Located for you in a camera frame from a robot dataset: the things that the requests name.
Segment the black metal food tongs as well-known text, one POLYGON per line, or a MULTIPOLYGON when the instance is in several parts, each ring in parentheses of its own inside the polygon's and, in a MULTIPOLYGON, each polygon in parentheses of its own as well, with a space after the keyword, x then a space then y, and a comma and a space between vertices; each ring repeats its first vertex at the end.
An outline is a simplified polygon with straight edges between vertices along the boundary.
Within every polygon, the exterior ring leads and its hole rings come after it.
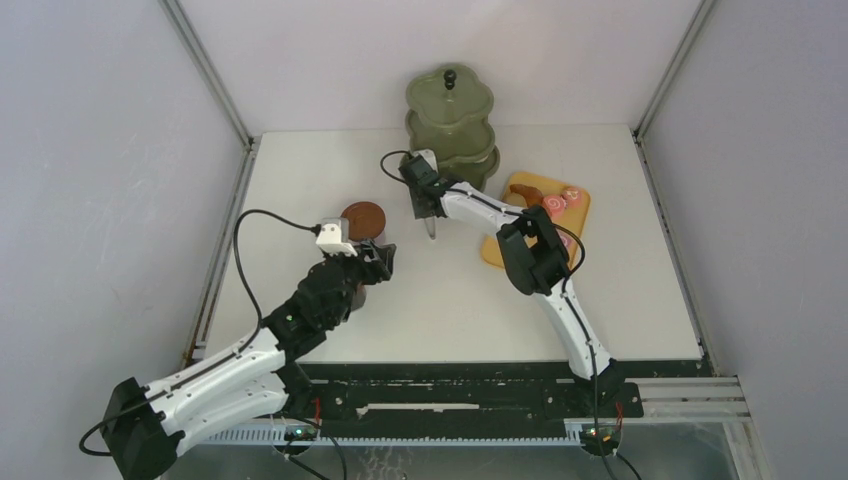
POLYGON ((436 218, 435 217, 424 218, 424 225, 425 225, 428 237, 431 240, 435 240, 437 238, 436 218))

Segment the green three-tier dessert stand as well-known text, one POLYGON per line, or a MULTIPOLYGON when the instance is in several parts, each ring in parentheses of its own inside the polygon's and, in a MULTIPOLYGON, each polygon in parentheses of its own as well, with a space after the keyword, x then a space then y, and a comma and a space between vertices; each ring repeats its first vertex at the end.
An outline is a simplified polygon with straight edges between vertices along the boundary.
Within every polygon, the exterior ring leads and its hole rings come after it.
POLYGON ((500 164, 488 85, 464 64, 445 64, 411 80, 405 98, 410 149, 433 151, 438 172, 483 190, 500 164))

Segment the yellow serving tray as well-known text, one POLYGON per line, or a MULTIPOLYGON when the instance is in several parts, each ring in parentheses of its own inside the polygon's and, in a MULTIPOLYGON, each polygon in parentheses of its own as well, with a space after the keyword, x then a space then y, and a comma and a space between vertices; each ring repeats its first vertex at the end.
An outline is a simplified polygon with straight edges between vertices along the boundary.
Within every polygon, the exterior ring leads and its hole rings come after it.
MULTIPOLYGON (((560 192, 569 186, 578 187, 576 185, 566 183, 564 181, 552 179, 549 177, 519 171, 517 173, 512 174, 508 177, 506 181, 506 186, 504 187, 503 193, 501 195, 501 201, 514 205, 514 206, 525 206, 523 203, 523 199, 518 195, 513 195, 510 193, 509 185, 510 184, 526 184, 533 187, 538 188, 544 196, 547 195, 560 195, 560 192)), ((556 219, 552 220, 553 223, 559 225, 560 227, 567 229, 574 233, 578 238, 582 237, 582 233, 588 218, 588 213, 591 204, 591 196, 588 191, 582 187, 578 187, 583 190, 584 197, 583 203, 577 209, 566 209, 564 214, 556 219)), ((576 245, 573 237, 569 236, 565 232, 557 229, 558 234, 561 237, 561 240, 566 247, 569 256, 569 267, 571 270, 575 270, 576 266, 580 264, 580 256, 579 247, 576 245)), ((480 255, 482 260, 493 266, 495 268, 503 269, 503 261, 502 256, 498 247, 498 242, 493 237, 484 237, 482 247, 480 249, 480 255)))

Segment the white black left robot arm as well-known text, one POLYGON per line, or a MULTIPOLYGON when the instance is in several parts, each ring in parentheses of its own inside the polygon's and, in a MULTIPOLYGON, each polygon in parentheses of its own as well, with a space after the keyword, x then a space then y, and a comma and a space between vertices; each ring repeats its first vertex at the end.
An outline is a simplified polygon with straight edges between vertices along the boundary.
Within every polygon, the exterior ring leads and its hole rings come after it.
POLYGON ((98 430, 124 479, 156 479, 221 431, 283 411, 305 414, 313 394, 300 357, 346 322, 365 286, 391 279, 396 247, 363 241, 327 255, 291 297, 230 347, 165 378, 130 377, 111 393, 98 430))

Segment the brown croissant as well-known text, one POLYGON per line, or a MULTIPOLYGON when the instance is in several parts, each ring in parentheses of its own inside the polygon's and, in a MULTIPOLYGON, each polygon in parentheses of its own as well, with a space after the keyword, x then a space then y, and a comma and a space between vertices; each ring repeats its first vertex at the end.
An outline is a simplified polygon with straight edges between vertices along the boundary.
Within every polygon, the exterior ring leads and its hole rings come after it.
POLYGON ((523 203, 526 208, 541 205, 543 203, 544 195, 536 187, 526 184, 510 184, 509 190, 511 194, 518 195, 523 199, 523 203))

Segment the pink swirl cake slice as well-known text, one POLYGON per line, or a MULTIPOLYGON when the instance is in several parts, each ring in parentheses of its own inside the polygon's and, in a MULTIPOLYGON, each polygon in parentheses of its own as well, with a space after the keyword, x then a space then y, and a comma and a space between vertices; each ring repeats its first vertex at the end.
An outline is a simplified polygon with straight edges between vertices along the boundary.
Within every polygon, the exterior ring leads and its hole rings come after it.
POLYGON ((564 214, 568 208, 568 203, 561 195, 547 195, 542 199, 542 207, 551 220, 556 220, 564 214))

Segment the pink strawberry cake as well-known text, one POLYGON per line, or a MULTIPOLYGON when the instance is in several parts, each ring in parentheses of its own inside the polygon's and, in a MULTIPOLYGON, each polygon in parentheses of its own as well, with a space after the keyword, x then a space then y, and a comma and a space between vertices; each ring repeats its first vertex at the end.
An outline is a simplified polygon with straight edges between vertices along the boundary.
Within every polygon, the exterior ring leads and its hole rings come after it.
POLYGON ((583 203, 584 192, 578 187, 569 186, 560 192, 560 196, 567 209, 577 209, 583 203))

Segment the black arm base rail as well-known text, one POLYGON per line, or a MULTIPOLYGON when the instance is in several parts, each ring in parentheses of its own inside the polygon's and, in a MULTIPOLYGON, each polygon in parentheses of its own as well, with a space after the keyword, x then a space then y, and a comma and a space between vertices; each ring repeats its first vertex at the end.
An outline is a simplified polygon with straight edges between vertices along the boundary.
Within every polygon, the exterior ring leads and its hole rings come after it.
POLYGON ((644 416, 618 372, 580 380, 567 362, 303 363, 280 417, 338 440, 536 440, 574 421, 617 428, 644 416))

